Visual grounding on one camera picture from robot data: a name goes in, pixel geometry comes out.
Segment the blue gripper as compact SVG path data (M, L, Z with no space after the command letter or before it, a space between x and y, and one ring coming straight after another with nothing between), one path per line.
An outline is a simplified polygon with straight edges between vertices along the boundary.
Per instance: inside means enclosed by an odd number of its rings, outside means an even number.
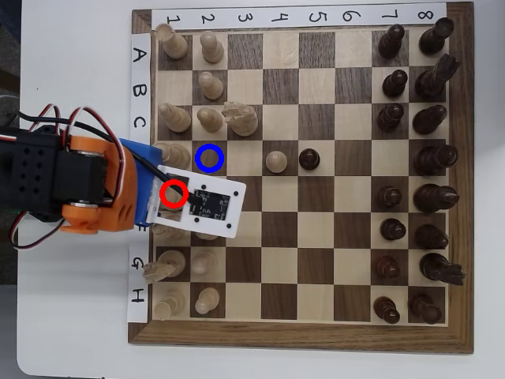
M135 162L135 168L137 171L137 202L135 205L135 213L133 209L130 209L129 216L133 220L131 223L127 223L125 227L122 227L120 231L127 231L133 229L134 225L140 227L148 227L149 223L146 222L148 214L148 202L152 192L152 183L155 179L155 175L143 165L137 157L144 159L145 161L151 163L154 167L157 167L162 163L162 150L147 144L142 144L139 142L126 140L121 138L120 142L129 150L133 156Z

